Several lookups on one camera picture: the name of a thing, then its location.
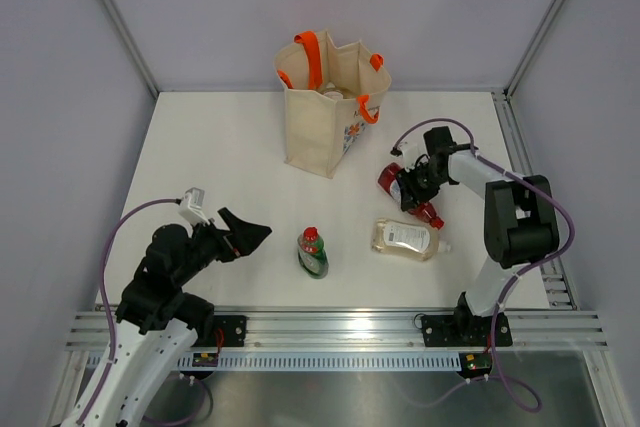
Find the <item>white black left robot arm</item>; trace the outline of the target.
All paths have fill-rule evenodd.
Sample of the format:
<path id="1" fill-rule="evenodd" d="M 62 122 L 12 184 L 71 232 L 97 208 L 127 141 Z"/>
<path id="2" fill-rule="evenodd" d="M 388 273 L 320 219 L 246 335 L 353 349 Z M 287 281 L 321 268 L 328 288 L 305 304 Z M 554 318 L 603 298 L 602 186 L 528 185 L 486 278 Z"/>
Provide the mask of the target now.
<path id="1" fill-rule="evenodd" d="M 66 426 L 140 425 L 182 355 L 216 331 L 214 305 L 184 285 L 213 262 L 251 255 L 272 232 L 226 208 L 218 212 L 226 224 L 220 229 L 201 207 L 175 203 L 190 226 L 167 224 L 153 233 L 117 309 L 106 313 L 109 341 Z"/>

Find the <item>beige canvas bag orange handles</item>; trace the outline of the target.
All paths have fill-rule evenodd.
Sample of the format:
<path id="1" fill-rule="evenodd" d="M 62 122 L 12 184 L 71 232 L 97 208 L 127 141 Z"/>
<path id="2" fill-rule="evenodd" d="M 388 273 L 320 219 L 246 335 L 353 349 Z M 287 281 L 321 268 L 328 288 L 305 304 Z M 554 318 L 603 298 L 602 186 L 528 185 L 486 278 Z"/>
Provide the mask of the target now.
<path id="1" fill-rule="evenodd" d="M 384 58 L 361 41 L 334 44 L 330 33 L 305 31 L 275 57 L 284 89 L 286 163 L 331 178 L 346 152 L 378 123 L 391 87 Z M 332 100 L 322 94 L 340 89 Z"/>

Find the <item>clear soap bottle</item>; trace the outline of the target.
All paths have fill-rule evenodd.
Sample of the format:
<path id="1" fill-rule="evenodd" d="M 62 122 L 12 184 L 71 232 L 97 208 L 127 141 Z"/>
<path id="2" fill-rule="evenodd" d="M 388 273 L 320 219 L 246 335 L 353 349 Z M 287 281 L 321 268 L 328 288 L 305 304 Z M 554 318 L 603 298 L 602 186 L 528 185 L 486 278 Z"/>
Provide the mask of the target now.
<path id="1" fill-rule="evenodd" d="M 419 262 L 451 251 L 451 245 L 442 240 L 439 231 L 430 225 L 411 224 L 388 218 L 376 220 L 371 248 L 380 254 Z"/>

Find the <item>green dish soap bottle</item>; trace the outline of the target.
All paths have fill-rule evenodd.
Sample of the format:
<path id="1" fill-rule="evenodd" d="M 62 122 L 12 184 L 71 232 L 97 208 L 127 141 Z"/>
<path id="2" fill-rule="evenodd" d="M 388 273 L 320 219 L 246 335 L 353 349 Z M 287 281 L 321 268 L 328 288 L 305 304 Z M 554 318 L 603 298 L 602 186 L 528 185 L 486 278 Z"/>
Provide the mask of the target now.
<path id="1" fill-rule="evenodd" d="M 329 262 L 324 239 L 316 227 L 307 227 L 297 239 L 297 255 L 301 268 L 314 279 L 324 278 Z"/>

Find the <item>yellow dish soap bottle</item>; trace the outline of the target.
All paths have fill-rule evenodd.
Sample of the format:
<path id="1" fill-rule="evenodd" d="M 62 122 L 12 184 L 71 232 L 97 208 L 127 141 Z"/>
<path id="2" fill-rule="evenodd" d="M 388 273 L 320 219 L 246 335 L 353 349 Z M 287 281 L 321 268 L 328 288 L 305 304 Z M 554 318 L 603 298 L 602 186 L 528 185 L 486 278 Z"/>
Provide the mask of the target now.
<path id="1" fill-rule="evenodd" d="M 327 89 L 327 90 L 324 90 L 322 94 L 332 100 L 344 100 L 349 97 L 348 94 L 346 94 L 340 89 Z"/>

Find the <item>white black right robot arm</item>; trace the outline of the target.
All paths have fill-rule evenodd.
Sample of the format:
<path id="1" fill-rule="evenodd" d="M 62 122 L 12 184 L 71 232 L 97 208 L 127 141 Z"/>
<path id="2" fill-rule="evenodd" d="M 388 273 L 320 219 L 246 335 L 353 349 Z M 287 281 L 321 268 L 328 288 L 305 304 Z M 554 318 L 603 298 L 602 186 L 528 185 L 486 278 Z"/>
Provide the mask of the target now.
<path id="1" fill-rule="evenodd" d="M 444 185 L 463 185 L 484 203 L 487 259 L 452 313 L 424 314 L 420 330 L 428 347 L 493 347 L 512 343 L 504 308 L 529 268 L 559 251 L 560 235 L 549 181 L 514 174 L 486 159 L 473 141 L 454 141 L 448 119 L 432 120 L 419 150 L 400 137 L 392 155 L 401 158 L 396 175 L 400 207 L 409 212 L 436 197 Z"/>

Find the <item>red dish soap bottle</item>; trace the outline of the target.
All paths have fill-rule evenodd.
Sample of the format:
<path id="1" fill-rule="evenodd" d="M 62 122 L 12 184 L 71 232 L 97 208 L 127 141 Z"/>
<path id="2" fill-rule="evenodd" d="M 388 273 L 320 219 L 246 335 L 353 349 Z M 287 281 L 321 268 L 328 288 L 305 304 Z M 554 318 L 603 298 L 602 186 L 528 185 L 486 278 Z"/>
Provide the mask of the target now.
<path id="1" fill-rule="evenodd" d="M 391 197 L 397 204 L 401 203 L 401 189 L 396 179 L 396 174 L 401 170 L 401 167 L 392 162 L 388 164 L 380 173 L 378 177 L 378 185 Z M 407 210 L 407 213 L 421 222 L 424 222 L 435 228 L 441 230 L 445 226 L 444 220 L 439 216 L 432 203 L 421 203 L 418 207 Z"/>

